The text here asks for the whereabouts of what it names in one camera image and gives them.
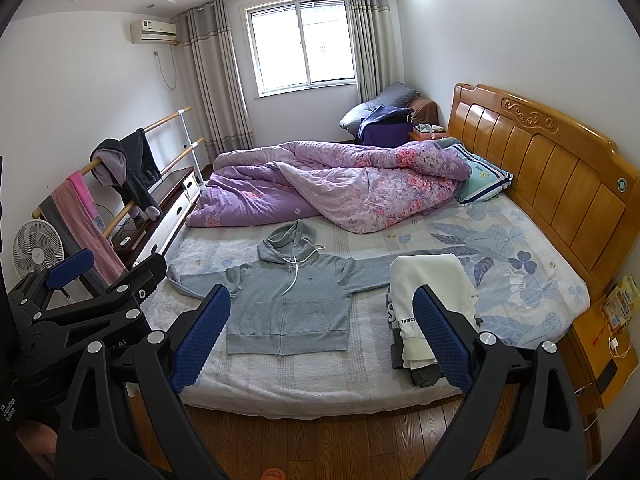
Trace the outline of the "grey zip hoodie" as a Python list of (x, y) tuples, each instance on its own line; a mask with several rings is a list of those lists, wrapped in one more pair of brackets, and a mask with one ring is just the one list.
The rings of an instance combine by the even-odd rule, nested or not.
[(327, 254), (317, 231), (302, 220), (285, 223), (257, 246), (257, 259), (219, 272), (180, 273), (168, 280), (193, 298), (216, 285), (231, 297), (229, 354), (296, 354), (345, 351), (352, 300), (390, 284), (396, 254), (367, 259)]

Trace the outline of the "white floor fan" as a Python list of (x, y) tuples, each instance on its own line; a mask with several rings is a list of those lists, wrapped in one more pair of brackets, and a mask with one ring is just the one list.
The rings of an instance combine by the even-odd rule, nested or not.
[(61, 237), (49, 222), (32, 219), (17, 231), (13, 241), (13, 265), (19, 278), (56, 266), (64, 260)]

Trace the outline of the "dark jacket on rack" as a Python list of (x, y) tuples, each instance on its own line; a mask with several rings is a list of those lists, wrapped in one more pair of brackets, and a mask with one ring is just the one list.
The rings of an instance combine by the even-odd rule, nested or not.
[(99, 184), (114, 188), (124, 205), (133, 203), (132, 218), (142, 214), (151, 221), (162, 212), (150, 193), (162, 175), (153, 157), (145, 130), (137, 129), (122, 140), (105, 139), (91, 153), (91, 160), (99, 159), (92, 173)]

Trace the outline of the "white wooden tv cabinet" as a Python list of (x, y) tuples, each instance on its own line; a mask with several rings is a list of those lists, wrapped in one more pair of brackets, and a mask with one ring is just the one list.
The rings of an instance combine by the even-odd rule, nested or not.
[(114, 251), (122, 264), (131, 268), (156, 252), (165, 255), (200, 192), (192, 167), (172, 170), (161, 180), (152, 192), (160, 206), (160, 216), (156, 220), (144, 218), (138, 222), (127, 216), (112, 235)]

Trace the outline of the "yellow snack bag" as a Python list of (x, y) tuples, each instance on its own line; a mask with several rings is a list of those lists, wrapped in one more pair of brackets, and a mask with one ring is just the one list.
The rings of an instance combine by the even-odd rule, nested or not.
[(631, 320), (640, 300), (639, 287), (631, 273), (623, 276), (605, 297), (603, 313), (611, 335), (619, 333)]

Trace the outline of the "left grey curtain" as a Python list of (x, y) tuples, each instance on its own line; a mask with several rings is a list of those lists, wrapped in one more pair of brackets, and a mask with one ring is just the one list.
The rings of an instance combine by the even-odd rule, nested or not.
[(176, 25), (208, 158), (252, 148), (255, 137), (224, 0), (186, 10)]

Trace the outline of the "grey curtain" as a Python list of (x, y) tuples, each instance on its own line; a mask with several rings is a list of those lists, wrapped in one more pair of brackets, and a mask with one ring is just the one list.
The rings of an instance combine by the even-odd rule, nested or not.
[(346, 0), (360, 100), (375, 98), (397, 80), (398, 63), (388, 0)]
[(176, 25), (208, 158), (252, 148), (255, 137), (224, 0), (186, 10)]

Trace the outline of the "green blue pillow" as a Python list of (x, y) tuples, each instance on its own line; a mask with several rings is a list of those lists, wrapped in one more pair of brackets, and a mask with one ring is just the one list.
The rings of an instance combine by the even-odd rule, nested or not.
[(455, 143), (447, 148), (466, 162), (472, 172), (460, 188), (457, 200), (461, 205), (486, 202), (505, 191), (513, 181), (510, 171), (494, 165), (483, 157), (470, 152), (462, 143)]

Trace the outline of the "white air conditioner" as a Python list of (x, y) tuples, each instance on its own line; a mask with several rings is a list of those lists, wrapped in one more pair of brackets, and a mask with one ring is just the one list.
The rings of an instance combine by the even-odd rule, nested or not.
[(155, 20), (131, 23), (130, 35), (133, 44), (175, 44), (178, 40), (175, 24)]

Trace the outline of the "wooden headboard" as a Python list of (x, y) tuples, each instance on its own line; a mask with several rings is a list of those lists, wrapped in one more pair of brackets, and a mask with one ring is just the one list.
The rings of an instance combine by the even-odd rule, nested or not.
[(600, 297), (639, 236), (639, 171), (615, 142), (486, 84), (456, 85), (447, 131), (512, 174), (506, 194)]

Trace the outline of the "wooden nightstand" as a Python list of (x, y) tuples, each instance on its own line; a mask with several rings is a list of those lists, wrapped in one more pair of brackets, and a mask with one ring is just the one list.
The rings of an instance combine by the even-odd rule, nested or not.
[(439, 140), (446, 138), (446, 136), (447, 133), (444, 128), (439, 125), (427, 124), (426, 122), (415, 124), (409, 132), (410, 141)]

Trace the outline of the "window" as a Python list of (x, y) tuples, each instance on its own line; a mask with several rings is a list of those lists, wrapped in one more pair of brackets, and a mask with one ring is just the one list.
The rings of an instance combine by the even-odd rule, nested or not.
[(246, 11), (260, 96), (356, 81), (345, 0), (292, 0)]

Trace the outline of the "dark purple blanket pile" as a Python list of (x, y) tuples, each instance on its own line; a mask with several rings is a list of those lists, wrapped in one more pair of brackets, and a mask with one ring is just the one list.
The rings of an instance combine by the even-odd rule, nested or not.
[(379, 105), (360, 122), (357, 142), (378, 148), (397, 148), (409, 141), (411, 108)]

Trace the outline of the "blue grey pillow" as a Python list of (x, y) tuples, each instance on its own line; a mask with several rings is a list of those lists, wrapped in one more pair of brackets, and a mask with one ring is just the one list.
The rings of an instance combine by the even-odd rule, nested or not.
[(356, 136), (363, 119), (366, 119), (376, 108), (380, 106), (406, 108), (417, 96), (420, 96), (419, 90), (408, 87), (402, 82), (395, 82), (372, 100), (354, 106), (341, 118), (338, 125), (352, 136)]

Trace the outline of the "right grey curtain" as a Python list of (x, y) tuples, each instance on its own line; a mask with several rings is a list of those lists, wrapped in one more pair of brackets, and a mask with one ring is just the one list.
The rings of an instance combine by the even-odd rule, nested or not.
[(360, 100), (375, 98), (397, 80), (398, 63), (388, 0), (346, 0)]

